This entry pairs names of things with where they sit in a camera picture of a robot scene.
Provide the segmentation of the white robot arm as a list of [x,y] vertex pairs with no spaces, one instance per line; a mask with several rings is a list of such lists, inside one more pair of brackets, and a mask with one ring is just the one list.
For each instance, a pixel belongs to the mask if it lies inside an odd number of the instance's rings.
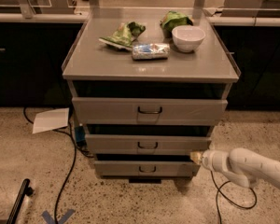
[[249,149],[235,148],[230,152],[208,149],[192,151],[189,156],[196,164],[223,174],[238,186],[253,188],[259,179],[263,179],[280,189],[280,161]]

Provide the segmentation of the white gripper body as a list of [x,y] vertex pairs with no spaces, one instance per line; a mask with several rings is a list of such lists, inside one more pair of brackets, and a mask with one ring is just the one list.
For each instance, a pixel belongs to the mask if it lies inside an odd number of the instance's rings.
[[202,166],[214,172],[228,172],[229,166],[229,153],[220,150],[206,150],[202,155]]

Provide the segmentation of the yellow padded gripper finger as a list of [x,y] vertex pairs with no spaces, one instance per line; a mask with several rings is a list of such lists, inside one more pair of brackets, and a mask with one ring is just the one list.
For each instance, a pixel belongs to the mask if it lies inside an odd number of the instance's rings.
[[190,159],[198,165],[202,164],[203,154],[201,151],[192,151],[190,154]]

